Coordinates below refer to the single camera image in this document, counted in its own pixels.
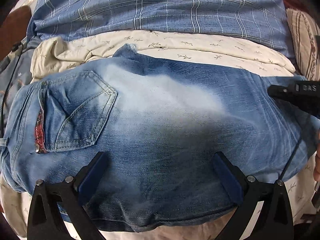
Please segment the metal screw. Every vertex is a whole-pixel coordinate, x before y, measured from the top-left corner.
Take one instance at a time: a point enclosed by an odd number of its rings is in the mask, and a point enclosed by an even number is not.
[[[72,177],[72,176],[68,176],[68,177],[65,178],[64,181],[65,181],[66,183],[70,183],[70,182],[73,181],[73,177]]]
[[[279,186],[283,186],[284,185],[284,182],[282,180],[280,180],[280,179],[277,180],[277,183],[278,183]]]
[[[36,143],[35,146],[36,146],[36,153],[40,152],[40,145]]]
[[[43,183],[42,179],[37,179],[37,181],[36,181],[36,185],[37,186],[40,186],[42,183]]]
[[[255,181],[256,181],[256,178],[255,178],[254,176],[252,176],[252,175],[249,175],[249,176],[247,177],[247,180],[250,181],[250,182],[255,182]]]

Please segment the folded blue jeans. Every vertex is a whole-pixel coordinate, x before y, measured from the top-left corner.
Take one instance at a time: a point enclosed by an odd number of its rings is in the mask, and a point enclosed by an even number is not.
[[[319,120],[267,94],[301,79],[148,57],[127,44],[19,90],[0,139],[1,173],[32,194],[37,179],[61,182],[104,151],[106,172],[84,206],[99,229],[201,224],[234,207],[210,165],[216,151],[271,183],[302,129],[284,180],[315,152]]]

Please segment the black cable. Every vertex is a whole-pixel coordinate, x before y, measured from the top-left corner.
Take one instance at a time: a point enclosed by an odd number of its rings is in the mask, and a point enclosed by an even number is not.
[[[18,44],[16,44],[16,45],[15,45],[15,48],[19,48],[20,45],[22,45],[21,42],[18,43]],[[3,118],[4,102],[5,102],[5,99],[6,99],[6,97],[7,97],[8,92],[9,92],[10,84],[11,84],[13,75],[14,75],[14,73],[15,73],[15,71],[16,71],[16,68],[17,68],[17,66],[18,66],[19,60],[20,60],[20,58],[21,58],[22,51],[23,51],[23,47],[21,48],[20,55],[19,55],[19,57],[18,57],[17,63],[16,63],[16,65],[15,65],[13,71],[12,71],[10,81],[9,81],[9,83],[8,83],[8,85],[7,85],[7,88],[6,88],[5,91],[4,91],[4,95],[3,95],[3,98],[2,98],[0,138],[2,138],[2,137],[4,136],[4,118]]]
[[[307,121],[308,121],[308,119],[310,118],[310,116],[311,116],[311,114],[308,114],[308,117],[306,118],[306,121],[305,121],[305,124],[304,124],[303,127],[306,127]],[[282,172],[281,172],[281,175],[279,176],[279,179],[280,179],[280,180],[283,179],[285,172],[287,171],[289,165],[291,164],[294,156],[295,156],[296,153],[297,153],[297,150],[298,150],[298,148],[299,148],[299,145],[300,145],[300,143],[301,143],[301,141],[302,141],[302,133],[303,133],[303,128],[302,128],[300,137],[299,137],[299,139],[298,139],[298,141],[297,141],[297,143],[296,143],[296,146],[294,147],[294,149],[293,149],[293,151],[292,151],[292,153],[291,153],[291,155],[290,155],[289,160],[288,160],[287,163],[285,164],[285,166],[284,166],[284,168],[283,168],[283,170],[282,170]]]

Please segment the back pocket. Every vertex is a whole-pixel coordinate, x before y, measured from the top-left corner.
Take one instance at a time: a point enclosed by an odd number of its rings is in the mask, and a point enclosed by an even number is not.
[[[41,110],[35,126],[36,147],[45,153],[94,145],[116,96],[93,71],[43,81],[38,92]]]

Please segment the beige striped cloth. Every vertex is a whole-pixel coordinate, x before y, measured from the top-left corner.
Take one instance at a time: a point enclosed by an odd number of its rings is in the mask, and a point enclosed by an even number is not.
[[[315,39],[320,34],[318,25],[309,14],[295,9],[287,9],[287,18],[301,73],[308,80],[319,81],[320,60]]]

